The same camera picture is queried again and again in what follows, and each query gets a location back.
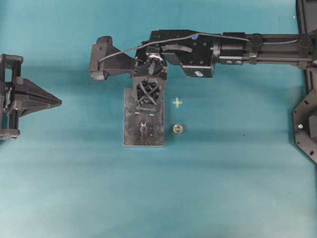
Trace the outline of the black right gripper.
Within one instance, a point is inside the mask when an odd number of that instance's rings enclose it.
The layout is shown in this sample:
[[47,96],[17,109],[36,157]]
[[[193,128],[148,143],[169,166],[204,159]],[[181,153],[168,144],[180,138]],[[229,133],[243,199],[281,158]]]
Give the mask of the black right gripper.
[[133,95],[137,110],[157,112],[162,101],[167,79],[167,62],[161,55],[161,47],[147,46],[138,49],[133,71]]

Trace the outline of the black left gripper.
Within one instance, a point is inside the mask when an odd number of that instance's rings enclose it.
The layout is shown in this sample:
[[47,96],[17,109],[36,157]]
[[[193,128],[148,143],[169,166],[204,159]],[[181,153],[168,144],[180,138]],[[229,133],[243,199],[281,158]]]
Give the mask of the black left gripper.
[[[58,107],[62,100],[48,93],[29,79],[20,77],[23,57],[0,56],[0,139],[16,140],[20,135],[19,118],[41,110]],[[26,96],[26,101],[14,95]]]

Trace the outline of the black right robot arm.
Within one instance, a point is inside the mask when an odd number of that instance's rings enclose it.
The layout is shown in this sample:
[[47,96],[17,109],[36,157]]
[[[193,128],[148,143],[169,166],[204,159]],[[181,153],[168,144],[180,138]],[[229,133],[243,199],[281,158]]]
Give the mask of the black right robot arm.
[[317,33],[153,31],[137,48],[131,73],[136,111],[153,114],[160,110],[169,64],[180,66],[188,77],[212,78],[217,63],[286,64],[316,72]]

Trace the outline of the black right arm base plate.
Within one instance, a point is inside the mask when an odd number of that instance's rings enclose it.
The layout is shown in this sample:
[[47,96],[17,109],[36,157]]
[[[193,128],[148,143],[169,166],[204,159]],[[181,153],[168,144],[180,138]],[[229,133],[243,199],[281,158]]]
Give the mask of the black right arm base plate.
[[305,72],[306,95],[292,112],[295,145],[317,162],[317,76]]

